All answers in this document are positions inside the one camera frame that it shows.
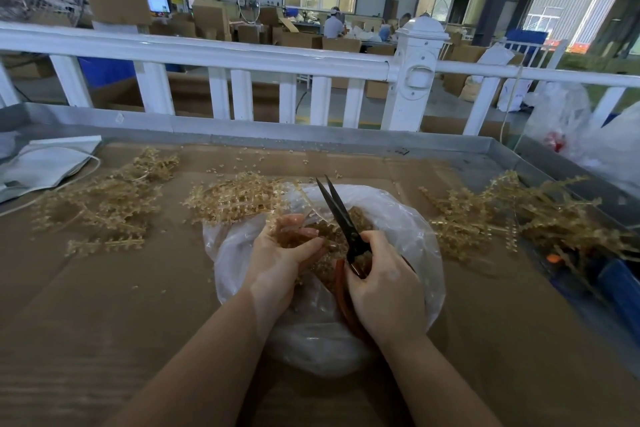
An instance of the white pipe rail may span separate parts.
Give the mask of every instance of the white pipe rail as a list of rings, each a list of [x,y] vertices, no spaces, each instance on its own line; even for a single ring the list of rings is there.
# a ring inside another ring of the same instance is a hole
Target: white pipe rail
[[[594,126],[604,123],[626,88],[640,87],[640,76],[553,69],[562,56],[563,45],[553,48],[547,68],[441,60],[447,50],[451,50],[445,42],[448,38],[441,24],[428,17],[414,19],[398,31],[395,56],[0,23],[0,50],[50,54],[69,104],[79,107],[93,105],[77,57],[132,60],[145,111],[169,115],[175,114],[175,108],[164,64],[204,66],[209,74],[213,116],[218,119],[231,117],[229,73],[234,118],[244,120],[253,120],[251,72],[279,74],[275,83],[280,89],[281,123],[295,123],[297,77],[310,75],[313,81],[310,123],[315,125],[328,124],[332,78],[348,78],[343,126],[349,128],[357,128],[360,121],[365,80],[388,82],[383,130],[419,130],[436,72],[485,76],[465,126],[467,135],[477,135],[480,131],[501,78],[610,87],[593,114],[591,124]],[[534,46],[535,51],[552,49],[544,44]],[[0,107],[19,102],[13,83],[0,64]]]

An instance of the forearm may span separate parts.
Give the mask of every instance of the forearm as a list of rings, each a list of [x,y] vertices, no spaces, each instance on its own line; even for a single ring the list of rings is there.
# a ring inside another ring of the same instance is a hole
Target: forearm
[[[260,320],[261,330],[273,326]],[[234,425],[264,347],[258,326],[241,289],[108,426]]]
[[[500,426],[426,336],[383,352],[417,427]]]

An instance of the plastic bag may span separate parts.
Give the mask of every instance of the plastic bag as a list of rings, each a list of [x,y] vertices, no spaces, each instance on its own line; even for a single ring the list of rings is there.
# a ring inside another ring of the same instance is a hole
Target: plastic bag
[[[602,128],[590,128],[562,155],[640,198],[640,101]]]
[[[549,82],[528,100],[534,101],[535,108],[524,135],[555,152],[571,148],[588,128],[591,104],[580,83]]]
[[[302,187],[314,209],[324,219],[332,215],[317,186]],[[428,327],[440,313],[445,287],[442,259],[433,230],[413,208],[399,203],[388,192],[369,186],[336,185],[347,208],[358,206],[397,251],[412,265],[424,284]],[[308,213],[310,206],[299,191],[288,192],[290,211]],[[309,218],[306,224],[318,221]],[[215,262],[216,292],[226,302],[240,289],[249,266],[252,245],[266,222],[266,215],[231,227],[203,226],[205,249]],[[302,276],[291,306],[274,326],[266,349],[275,359],[318,376],[348,375],[374,357],[374,352],[353,336],[340,317],[333,294],[312,273]]]

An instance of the hand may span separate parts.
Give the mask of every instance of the hand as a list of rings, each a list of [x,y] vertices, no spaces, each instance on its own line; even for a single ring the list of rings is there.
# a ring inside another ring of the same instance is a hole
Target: hand
[[[346,267],[351,301],[358,318],[383,354],[386,350],[425,337],[427,313],[424,290],[384,232],[362,232],[371,245],[373,263],[364,280]]]
[[[253,242],[251,262],[242,287],[251,292],[257,309],[273,316],[274,321],[291,304],[293,288],[300,272],[326,253],[324,239],[317,237],[318,230],[300,228],[304,220],[301,214],[280,216],[275,223],[267,222]],[[295,248],[282,248],[276,236],[282,238],[283,234],[297,234],[312,239]]]

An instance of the cardboard sheet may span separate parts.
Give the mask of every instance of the cardboard sheet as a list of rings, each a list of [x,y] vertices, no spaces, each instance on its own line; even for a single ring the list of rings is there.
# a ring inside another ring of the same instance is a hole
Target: cardboard sheet
[[[363,155],[221,146],[162,147],[180,171],[159,200],[142,250],[63,256],[84,236],[73,226],[31,233],[31,213],[0,218],[0,405],[4,424],[89,426],[148,381],[218,307],[202,229],[180,202],[205,170],[259,165],[263,174],[307,178],[337,171],[340,183],[383,188],[426,216],[418,191],[459,185],[447,164]],[[108,172],[141,151],[99,151]],[[505,426],[637,426],[638,382],[524,255],[496,248],[485,262],[445,264],[447,299],[429,335]],[[320,380],[263,357],[240,426],[404,426],[410,416],[382,362]]]

